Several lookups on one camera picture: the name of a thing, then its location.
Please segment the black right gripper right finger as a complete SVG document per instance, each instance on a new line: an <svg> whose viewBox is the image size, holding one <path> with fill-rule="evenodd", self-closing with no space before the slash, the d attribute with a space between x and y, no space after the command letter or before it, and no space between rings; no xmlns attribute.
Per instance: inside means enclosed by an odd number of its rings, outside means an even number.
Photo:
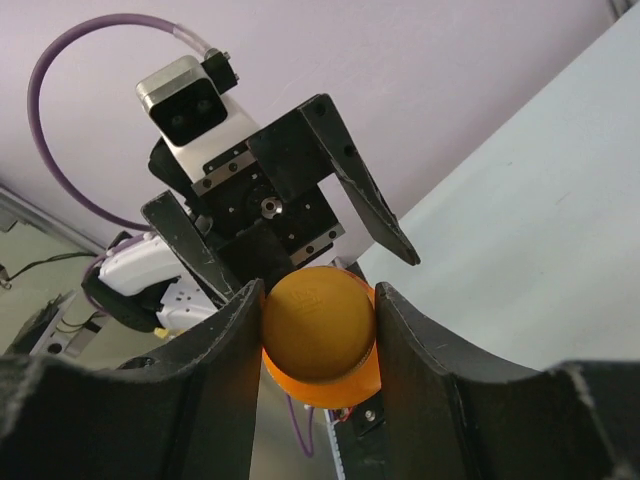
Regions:
<svg viewBox="0 0 640 480"><path fill-rule="evenodd" d="M377 349L397 479L635 479L639 365L497 357L376 288Z"/></svg>

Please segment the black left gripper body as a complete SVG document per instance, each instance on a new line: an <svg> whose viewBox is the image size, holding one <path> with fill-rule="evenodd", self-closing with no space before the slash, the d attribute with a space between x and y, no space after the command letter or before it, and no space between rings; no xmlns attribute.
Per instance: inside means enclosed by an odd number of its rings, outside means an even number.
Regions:
<svg viewBox="0 0 640 480"><path fill-rule="evenodd" d="M162 135L149 154L153 176L181 195L188 234L205 258L244 284L273 287L330 250L345 230L320 189L329 158L301 128L224 128Z"/></svg>

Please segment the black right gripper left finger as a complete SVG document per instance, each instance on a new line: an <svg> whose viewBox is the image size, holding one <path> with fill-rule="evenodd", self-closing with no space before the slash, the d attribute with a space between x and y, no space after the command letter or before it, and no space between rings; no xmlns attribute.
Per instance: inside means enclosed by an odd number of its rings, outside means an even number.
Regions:
<svg viewBox="0 0 640 480"><path fill-rule="evenodd" d="M261 371L263 284L121 368L1 360L5 479L245 479Z"/></svg>

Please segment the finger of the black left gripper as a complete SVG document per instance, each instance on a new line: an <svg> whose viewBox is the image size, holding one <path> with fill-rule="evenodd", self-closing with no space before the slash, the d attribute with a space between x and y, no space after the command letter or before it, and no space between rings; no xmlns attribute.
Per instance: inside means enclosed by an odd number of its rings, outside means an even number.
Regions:
<svg viewBox="0 0 640 480"><path fill-rule="evenodd" d="M242 288L218 254L210 249L176 197L165 191L142 206L142 216L169 246L216 306L224 306Z"/></svg>
<svg viewBox="0 0 640 480"><path fill-rule="evenodd" d="M369 235L407 264L420 263L329 95L310 98L253 134L247 148L285 204L335 175Z"/></svg>

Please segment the orange juice bottle cap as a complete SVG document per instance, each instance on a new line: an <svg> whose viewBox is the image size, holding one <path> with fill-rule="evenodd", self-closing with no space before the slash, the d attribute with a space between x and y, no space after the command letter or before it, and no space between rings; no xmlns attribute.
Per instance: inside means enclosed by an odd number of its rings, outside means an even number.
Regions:
<svg viewBox="0 0 640 480"><path fill-rule="evenodd" d="M335 267L297 270L266 296L261 335L270 360L305 383L337 381L359 368L375 341L375 313L362 281Z"/></svg>

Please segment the small orange juice bottle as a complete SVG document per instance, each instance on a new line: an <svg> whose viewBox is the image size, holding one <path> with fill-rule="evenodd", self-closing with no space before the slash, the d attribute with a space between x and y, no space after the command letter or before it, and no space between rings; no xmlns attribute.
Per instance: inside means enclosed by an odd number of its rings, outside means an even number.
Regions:
<svg viewBox="0 0 640 480"><path fill-rule="evenodd" d="M350 274L354 276L354 278L362 281L366 288L368 288L369 295L374 306L373 288L356 275L352 273ZM314 407L325 409L353 407L372 397L381 388L376 349L376 331L377 325L375 315L375 341L370 355L364 363L351 374L332 383L305 383L287 376L270 360L264 346L263 359L269 374L273 377L276 383L294 399Z"/></svg>

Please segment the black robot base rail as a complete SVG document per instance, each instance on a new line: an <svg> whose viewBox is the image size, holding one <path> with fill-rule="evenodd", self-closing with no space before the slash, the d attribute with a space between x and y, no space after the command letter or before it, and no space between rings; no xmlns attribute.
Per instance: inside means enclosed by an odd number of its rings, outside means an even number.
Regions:
<svg viewBox="0 0 640 480"><path fill-rule="evenodd" d="M357 405L345 427L349 440L343 460L347 479L388 477L387 432L382 394Z"/></svg>

